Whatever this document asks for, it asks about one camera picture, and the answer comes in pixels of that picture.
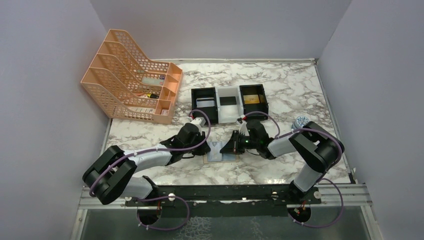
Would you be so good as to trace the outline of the silver VIP card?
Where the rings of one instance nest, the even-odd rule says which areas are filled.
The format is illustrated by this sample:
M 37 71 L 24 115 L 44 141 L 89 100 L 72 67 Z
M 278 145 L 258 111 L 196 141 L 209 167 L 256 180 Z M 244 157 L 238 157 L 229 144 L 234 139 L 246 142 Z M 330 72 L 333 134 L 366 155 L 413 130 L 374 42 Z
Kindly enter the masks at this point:
M 209 108 L 215 107 L 215 99 L 213 97 L 204 97 L 196 99 L 196 107 L 197 108 Z
M 210 152 L 207 156 L 207 162 L 208 163 L 217 163 L 221 162 L 223 160 L 223 155 L 220 153 L 222 149 L 222 142 L 220 141 L 211 141 L 209 143 Z

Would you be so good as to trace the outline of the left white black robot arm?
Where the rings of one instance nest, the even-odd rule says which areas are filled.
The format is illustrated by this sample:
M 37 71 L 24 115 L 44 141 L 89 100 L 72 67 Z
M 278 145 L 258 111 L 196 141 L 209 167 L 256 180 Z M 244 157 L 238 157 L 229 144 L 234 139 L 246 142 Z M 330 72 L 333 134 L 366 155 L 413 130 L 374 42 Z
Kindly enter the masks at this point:
M 122 150 L 116 145 L 107 148 L 82 175 L 82 181 L 90 188 L 90 196 L 108 205 L 120 197 L 138 197 L 144 205 L 157 200 L 155 183 L 148 177 L 134 179 L 137 172 L 153 167 L 172 165 L 184 155 L 202 156 L 211 149 L 206 133 L 202 130 L 205 119 L 197 117 L 186 123 L 179 132 L 141 150 Z

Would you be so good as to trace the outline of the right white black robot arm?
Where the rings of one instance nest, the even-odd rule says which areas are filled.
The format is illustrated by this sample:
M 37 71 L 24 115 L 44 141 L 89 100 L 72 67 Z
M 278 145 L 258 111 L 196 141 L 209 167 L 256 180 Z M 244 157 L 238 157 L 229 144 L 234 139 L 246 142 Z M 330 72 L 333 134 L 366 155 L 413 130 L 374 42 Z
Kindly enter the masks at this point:
M 341 160 L 345 147 L 313 121 L 277 138 L 270 137 L 259 120 L 250 120 L 244 121 L 239 130 L 232 132 L 220 153 L 241 155 L 246 150 L 256 150 L 260 157 L 267 160 L 299 153 L 305 164 L 289 184 L 287 196 L 292 202 L 300 204 L 308 198 L 312 187 Z

